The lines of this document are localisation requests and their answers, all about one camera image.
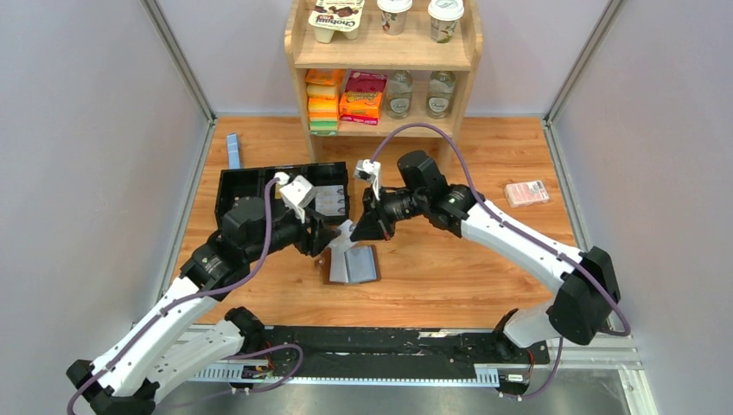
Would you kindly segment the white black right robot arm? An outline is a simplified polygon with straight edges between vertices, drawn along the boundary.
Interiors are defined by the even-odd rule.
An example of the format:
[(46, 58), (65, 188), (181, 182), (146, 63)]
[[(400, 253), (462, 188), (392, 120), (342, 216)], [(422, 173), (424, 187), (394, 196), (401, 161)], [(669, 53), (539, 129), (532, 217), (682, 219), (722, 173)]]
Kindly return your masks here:
[(588, 345), (602, 332), (621, 299), (608, 252), (598, 246), (584, 252), (522, 224), (470, 186), (448, 183), (422, 150), (400, 157), (398, 170), (403, 187), (387, 188), (380, 183), (380, 163), (357, 162), (354, 176), (369, 186), (352, 241), (389, 240), (398, 222), (423, 216), (433, 227), (513, 261), (552, 293), (546, 303), (502, 317), (493, 339), (501, 360), (516, 361), (531, 345), (553, 338)]

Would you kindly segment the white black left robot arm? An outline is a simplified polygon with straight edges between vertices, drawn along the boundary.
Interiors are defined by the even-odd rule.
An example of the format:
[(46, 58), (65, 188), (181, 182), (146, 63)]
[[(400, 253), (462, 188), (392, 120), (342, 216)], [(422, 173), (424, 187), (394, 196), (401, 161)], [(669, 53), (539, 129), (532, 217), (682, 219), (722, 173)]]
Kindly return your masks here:
[(265, 257), (288, 246), (316, 257), (340, 230), (306, 207), (289, 209), (269, 196), (245, 197), (194, 250), (155, 306), (115, 346), (67, 370), (74, 412), (84, 399), (96, 414), (151, 414), (182, 382), (209, 364), (239, 354), (251, 359), (264, 347), (262, 323), (244, 307), (230, 310), (212, 329), (176, 347), (201, 316), (261, 269)]

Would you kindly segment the brown leather card holder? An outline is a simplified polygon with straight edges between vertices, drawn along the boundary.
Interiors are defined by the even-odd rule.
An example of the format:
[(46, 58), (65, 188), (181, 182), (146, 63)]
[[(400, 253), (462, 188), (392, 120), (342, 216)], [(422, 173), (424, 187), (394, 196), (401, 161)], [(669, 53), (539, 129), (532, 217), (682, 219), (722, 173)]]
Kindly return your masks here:
[(315, 261), (324, 284), (367, 284), (381, 280), (375, 246), (354, 246), (333, 254), (327, 248)]

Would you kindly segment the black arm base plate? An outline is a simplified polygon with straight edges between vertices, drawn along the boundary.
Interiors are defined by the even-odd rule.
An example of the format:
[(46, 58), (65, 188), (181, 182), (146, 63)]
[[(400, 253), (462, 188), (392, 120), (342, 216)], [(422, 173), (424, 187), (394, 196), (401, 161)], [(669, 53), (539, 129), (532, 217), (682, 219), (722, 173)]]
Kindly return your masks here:
[(495, 333), (469, 329), (272, 326), (247, 342), (243, 353), (266, 348), (275, 375), (300, 378), (468, 380), (475, 365), (549, 363), (545, 343), (509, 351)]

